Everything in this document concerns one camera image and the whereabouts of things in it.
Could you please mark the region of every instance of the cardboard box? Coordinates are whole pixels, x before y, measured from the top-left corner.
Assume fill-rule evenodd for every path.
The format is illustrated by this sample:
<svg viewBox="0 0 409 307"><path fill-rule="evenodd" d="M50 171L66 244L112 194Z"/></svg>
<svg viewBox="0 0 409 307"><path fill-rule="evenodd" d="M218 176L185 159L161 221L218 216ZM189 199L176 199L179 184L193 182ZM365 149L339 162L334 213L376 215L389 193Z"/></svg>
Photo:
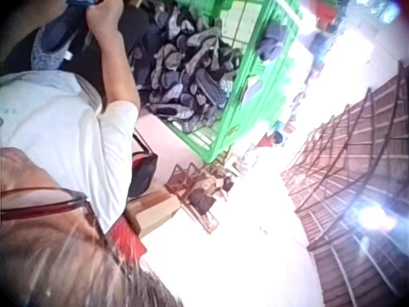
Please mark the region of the cardboard box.
<svg viewBox="0 0 409 307"><path fill-rule="evenodd" d="M124 215L135 233L142 238L171 219L179 208L178 197L161 188L130 201Z"/></svg>

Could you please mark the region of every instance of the white t-shirt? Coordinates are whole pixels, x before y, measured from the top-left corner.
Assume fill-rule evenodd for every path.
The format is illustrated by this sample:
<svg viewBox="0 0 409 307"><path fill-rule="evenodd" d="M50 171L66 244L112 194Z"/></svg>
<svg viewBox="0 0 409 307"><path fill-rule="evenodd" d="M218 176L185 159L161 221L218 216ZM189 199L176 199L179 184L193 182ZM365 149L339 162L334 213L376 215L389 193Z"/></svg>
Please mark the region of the white t-shirt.
<svg viewBox="0 0 409 307"><path fill-rule="evenodd" d="M1 146L22 150L61 187L85 193L107 232L127 202L138 110L120 100L100 114L101 105L96 90L71 73L0 78Z"/></svg>

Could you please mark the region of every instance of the pile of shoes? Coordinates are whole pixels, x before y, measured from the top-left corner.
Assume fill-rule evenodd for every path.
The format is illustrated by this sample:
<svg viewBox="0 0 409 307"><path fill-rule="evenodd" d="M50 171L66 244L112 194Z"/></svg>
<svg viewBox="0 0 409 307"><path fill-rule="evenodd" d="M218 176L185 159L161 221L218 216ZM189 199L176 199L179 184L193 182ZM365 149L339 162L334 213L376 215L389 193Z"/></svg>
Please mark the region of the pile of shoes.
<svg viewBox="0 0 409 307"><path fill-rule="evenodd" d="M226 108L241 50L222 41L220 18L207 22L192 6L149 0L145 9L163 42L154 55L145 106L161 118L178 120L185 133L211 127Z"/></svg>

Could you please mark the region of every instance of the person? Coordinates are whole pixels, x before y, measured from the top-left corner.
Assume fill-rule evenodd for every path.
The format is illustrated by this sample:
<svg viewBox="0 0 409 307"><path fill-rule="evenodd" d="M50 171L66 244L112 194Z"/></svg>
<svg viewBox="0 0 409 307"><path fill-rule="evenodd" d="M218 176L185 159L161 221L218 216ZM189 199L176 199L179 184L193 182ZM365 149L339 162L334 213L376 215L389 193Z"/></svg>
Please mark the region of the person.
<svg viewBox="0 0 409 307"><path fill-rule="evenodd" d="M127 201L140 108L118 31L122 10L122 0L104 0L86 12L101 49L104 113L101 97L78 75L0 79L0 281L7 306L183 306L154 274L124 264L106 237Z"/></svg>

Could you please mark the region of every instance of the hand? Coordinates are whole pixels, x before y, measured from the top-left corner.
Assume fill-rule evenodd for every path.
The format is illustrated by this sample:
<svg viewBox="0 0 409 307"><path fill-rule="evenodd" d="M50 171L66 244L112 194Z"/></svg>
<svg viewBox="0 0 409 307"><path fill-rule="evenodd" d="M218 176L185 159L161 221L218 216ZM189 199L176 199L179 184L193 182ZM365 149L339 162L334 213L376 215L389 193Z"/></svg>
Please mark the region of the hand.
<svg viewBox="0 0 409 307"><path fill-rule="evenodd" d="M118 21L123 11L123 0L104 0L87 9L87 23L101 45L118 32Z"/></svg>

